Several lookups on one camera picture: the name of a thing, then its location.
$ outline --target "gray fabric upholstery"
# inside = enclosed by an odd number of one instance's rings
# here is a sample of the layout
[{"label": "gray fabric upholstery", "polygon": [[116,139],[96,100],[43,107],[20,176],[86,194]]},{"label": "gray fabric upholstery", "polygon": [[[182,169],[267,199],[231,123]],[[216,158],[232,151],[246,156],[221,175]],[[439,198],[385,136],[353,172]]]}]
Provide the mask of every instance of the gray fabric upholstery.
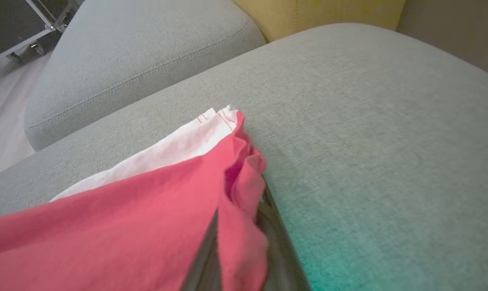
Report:
[{"label": "gray fabric upholstery", "polygon": [[0,215],[227,103],[314,290],[488,290],[488,73],[359,24],[272,42],[56,142],[0,173]]},{"label": "gray fabric upholstery", "polygon": [[40,149],[154,92],[265,44],[230,0],[93,0],[61,37],[30,97]]}]

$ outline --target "pink fabric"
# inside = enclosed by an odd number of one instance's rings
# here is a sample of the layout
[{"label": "pink fabric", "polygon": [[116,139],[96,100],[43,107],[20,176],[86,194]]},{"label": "pink fabric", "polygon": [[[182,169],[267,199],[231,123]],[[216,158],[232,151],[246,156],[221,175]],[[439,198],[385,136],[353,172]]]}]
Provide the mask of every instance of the pink fabric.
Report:
[{"label": "pink fabric", "polygon": [[205,155],[0,217],[0,291],[178,290],[216,208],[223,289],[258,290],[266,164],[237,117]]}]

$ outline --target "caster wheel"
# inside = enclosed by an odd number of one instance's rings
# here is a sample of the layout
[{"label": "caster wheel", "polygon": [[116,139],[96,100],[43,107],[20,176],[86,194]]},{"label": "caster wheel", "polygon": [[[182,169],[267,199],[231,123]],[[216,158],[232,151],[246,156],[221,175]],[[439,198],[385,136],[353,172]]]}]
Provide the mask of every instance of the caster wheel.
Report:
[{"label": "caster wheel", "polygon": [[34,49],[38,53],[38,55],[45,55],[45,50],[37,42],[34,42],[33,44],[31,44],[30,48]]},{"label": "caster wheel", "polygon": [[11,52],[10,55],[7,55],[7,58],[10,59],[11,61],[17,63],[17,64],[21,63],[21,58],[19,57],[19,55],[15,54],[13,52]]}]

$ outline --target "fabric fold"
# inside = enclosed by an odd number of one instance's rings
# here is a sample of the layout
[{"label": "fabric fold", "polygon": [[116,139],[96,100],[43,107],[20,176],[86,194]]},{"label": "fabric fold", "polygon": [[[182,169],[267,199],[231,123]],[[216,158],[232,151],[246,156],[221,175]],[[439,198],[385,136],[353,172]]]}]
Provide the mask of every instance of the fabric fold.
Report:
[{"label": "fabric fold", "polygon": [[207,110],[147,149],[128,157],[113,168],[73,184],[51,201],[124,180],[134,175],[177,164],[204,155],[237,126],[237,111],[228,105]]},{"label": "fabric fold", "polygon": [[204,155],[0,217],[0,291],[176,291],[216,208],[224,290],[259,290],[265,161],[236,116]]}]

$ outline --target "yellow pillow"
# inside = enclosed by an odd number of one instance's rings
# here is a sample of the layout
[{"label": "yellow pillow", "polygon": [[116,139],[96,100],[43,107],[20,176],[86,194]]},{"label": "yellow pillow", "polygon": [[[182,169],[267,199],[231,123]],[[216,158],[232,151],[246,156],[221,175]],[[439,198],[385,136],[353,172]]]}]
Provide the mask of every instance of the yellow pillow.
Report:
[{"label": "yellow pillow", "polygon": [[357,22],[395,30],[405,0],[233,0],[268,42],[316,26]]}]

